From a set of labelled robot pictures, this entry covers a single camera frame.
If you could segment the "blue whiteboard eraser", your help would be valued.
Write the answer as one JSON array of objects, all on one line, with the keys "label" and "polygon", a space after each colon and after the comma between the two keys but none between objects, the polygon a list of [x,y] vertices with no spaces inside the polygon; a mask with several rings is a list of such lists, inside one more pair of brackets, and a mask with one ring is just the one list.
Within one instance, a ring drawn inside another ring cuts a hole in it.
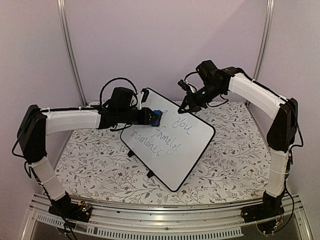
[{"label": "blue whiteboard eraser", "polygon": [[161,117],[163,112],[161,110],[154,110],[154,116],[152,117],[152,126],[158,127],[160,125]]}]

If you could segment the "white whiteboard black frame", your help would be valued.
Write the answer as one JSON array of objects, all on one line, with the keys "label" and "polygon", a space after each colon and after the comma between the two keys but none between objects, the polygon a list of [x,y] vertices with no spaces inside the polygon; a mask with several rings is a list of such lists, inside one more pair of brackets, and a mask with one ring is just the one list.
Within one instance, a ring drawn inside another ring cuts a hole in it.
[{"label": "white whiteboard black frame", "polygon": [[162,111],[159,126],[132,125],[120,134],[122,142],[171,192],[177,192],[215,136],[215,128],[179,105],[149,89],[142,104]]}]

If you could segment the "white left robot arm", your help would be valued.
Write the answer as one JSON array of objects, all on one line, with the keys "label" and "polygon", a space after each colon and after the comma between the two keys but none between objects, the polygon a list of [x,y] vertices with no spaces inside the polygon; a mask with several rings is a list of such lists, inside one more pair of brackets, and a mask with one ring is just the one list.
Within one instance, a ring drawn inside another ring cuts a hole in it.
[{"label": "white left robot arm", "polygon": [[49,154],[49,139],[75,130],[117,130],[117,125],[126,127],[157,127],[162,118],[160,110],[143,106],[149,98],[149,91],[135,92],[129,88],[116,87],[110,99],[84,107],[42,108],[31,104],[20,123],[16,136],[16,147],[21,153],[17,157],[26,161],[30,172],[42,185],[55,209],[63,216],[74,213],[74,205],[54,170]]}]

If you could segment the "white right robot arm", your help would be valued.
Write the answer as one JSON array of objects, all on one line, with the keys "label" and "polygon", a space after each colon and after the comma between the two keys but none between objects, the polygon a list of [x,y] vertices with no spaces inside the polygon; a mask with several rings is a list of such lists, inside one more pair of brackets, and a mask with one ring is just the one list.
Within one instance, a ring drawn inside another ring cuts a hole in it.
[{"label": "white right robot arm", "polygon": [[269,218],[278,210],[275,200],[279,200],[286,189],[290,154],[298,132],[298,102],[258,83],[239,67],[219,69],[211,60],[206,60],[196,67],[195,73],[203,87],[196,89],[186,79],[178,82],[186,92],[178,113],[199,112],[208,108],[214,98],[231,92],[261,109],[273,121],[266,136],[271,155],[269,181],[263,194],[265,202],[258,208],[262,218]]}]

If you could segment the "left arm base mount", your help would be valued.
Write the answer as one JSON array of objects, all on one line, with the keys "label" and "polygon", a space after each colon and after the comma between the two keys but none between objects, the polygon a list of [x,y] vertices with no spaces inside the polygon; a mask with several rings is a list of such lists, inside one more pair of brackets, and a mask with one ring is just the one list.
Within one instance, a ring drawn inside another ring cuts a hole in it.
[{"label": "left arm base mount", "polygon": [[63,219],[88,223],[92,214],[92,205],[84,201],[74,203],[68,194],[58,200],[50,200],[48,212]]}]

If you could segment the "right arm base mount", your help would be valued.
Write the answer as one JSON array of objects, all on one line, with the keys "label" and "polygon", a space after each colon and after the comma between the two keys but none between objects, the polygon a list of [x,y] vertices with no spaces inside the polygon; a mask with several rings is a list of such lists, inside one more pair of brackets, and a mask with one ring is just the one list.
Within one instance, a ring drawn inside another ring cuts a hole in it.
[{"label": "right arm base mount", "polygon": [[240,216],[245,223],[250,223],[280,216],[284,212],[282,200],[271,197],[263,198],[262,203],[243,207]]}]

